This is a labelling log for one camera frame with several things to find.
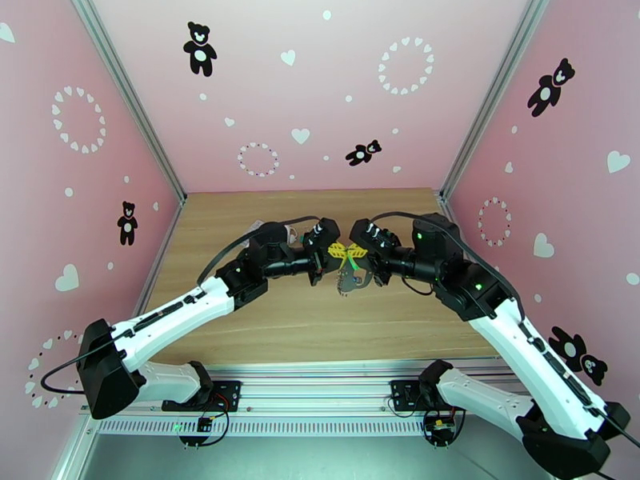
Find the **grey metal carabiner keyring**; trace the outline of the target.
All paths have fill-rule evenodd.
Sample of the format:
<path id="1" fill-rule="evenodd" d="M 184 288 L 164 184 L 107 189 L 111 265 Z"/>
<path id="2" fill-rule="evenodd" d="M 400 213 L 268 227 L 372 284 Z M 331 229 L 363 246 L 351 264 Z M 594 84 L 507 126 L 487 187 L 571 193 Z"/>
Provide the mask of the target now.
<path id="1" fill-rule="evenodd" d="M 351 281 L 353 276 L 358 278 L 358 283 Z M 372 272 L 367 268 L 358 266 L 357 270 L 352 270 L 350 264 L 347 263 L 338 271 L 337 292 L 341 297 L 346 298 L 354 291 L 365 289 L 370 284 L 372 277 Z"/>

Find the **aluminium corner post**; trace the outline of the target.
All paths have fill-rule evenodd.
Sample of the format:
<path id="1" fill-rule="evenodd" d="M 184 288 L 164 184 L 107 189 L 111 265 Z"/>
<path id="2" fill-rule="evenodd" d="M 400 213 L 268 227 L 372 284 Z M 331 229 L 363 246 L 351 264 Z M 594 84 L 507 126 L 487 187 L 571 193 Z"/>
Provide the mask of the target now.
<path id="1" fill-rule="evenodd" d="M 122 100 L 128 108 L 151 154 L 160 167 L 166 180 L 172 187 L 178 204 L 184 206 L 187 193 L 169 160 L 167 152 L 153 128 L 151 120 L 142 104 L 142 100 L 132 83 L 126 68 L 120 59 L 113 41 L 100 18 L 93 0 L 70 0 L 82 21 L 98 55 L 108 70 L 114 84 L 118 88 Z"/>
<path id="2" fill-rule="evenodd" d="M 438 200 L 444 206 L 450 203 L 455 188 L 480 143 L 549 3 L 550 0 L 527 0 L 486 95 L 462 140 L 440 190 L 437 192 Z"/>

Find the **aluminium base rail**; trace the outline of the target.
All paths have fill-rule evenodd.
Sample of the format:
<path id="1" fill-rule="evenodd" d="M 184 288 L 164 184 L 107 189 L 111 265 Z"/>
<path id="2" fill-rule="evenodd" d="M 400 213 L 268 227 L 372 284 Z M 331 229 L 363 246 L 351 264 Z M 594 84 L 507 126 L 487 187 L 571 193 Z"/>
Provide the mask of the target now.
<path id="1" fill-rule="evenodd" d="M 208 370 L 215 381 L 242 384 L 238 409 L 233 414 L 262 416 L 327 414 L 373 414 L 391 396 L 393 380 L 416 379 L 430 363 L 399 361 L 293 363 L 246 366 L 233 370 Z M 120 414 L 135 403 L 180 401 L 198 389 L 195 372 L 184 367 L 147 362 L 129 372 L 124 366 L 79 366 L 92 418 L 106 419 Z M 447 399 L 452 406 L 473 414 L 478 408 L 469 402 Z"/>

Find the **grey metal panel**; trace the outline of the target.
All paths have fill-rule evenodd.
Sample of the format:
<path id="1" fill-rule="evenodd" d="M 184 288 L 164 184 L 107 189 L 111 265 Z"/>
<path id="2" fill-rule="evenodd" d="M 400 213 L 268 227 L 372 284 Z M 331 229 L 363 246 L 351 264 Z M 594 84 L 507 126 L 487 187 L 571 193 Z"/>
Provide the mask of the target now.
<path id="1" fill-rule="evenodd" d="M 551 480 L 523 453 L 434 450 L 417 437 L 178 439 L 102 435 L 80 480 Z"/>

